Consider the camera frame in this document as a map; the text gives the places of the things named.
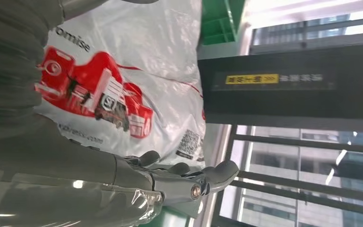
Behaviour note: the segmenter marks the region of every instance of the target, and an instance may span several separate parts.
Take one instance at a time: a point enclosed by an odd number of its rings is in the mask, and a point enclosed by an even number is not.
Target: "qr code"
[[[176,154],[188,159],[199,157],[198,161],[201,161],[203,159],[201,146],[201,137],[191,130],[187,130],[177,148]]]

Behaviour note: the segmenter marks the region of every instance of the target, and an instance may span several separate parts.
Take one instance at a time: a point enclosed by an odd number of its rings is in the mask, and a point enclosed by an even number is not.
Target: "yellow sign label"
[[[226,84],[277,84],[279,74],[233,75],[226,77]]]

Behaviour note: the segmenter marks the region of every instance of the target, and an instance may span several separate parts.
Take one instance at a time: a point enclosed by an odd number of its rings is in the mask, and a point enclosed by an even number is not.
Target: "white plastic bag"
[[[201,2],[108,1],[49,34],[36,111],[84,146],[203,166]]]

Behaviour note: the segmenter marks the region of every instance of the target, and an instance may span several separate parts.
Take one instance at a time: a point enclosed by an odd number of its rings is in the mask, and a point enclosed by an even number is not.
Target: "sign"
[[[334,90],[335,78],[332,73],[318,70],[297,70],[288,73],[281,70],[275,73],[218,73],[213,90]]]
[[[227,76],[226,84],[277,84],[278,74]]]

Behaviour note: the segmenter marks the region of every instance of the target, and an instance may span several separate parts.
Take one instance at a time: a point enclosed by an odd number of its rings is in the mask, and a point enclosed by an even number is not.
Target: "red printed graphic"
[[[152,109],[143,105],[137,85],[123,82],[109,54],[97,52],[85,65],[74,63],[72,56],[47,49],[42,81],[35,86],[46,101],[73,114],[111,122],[136,138],[150,134]]]

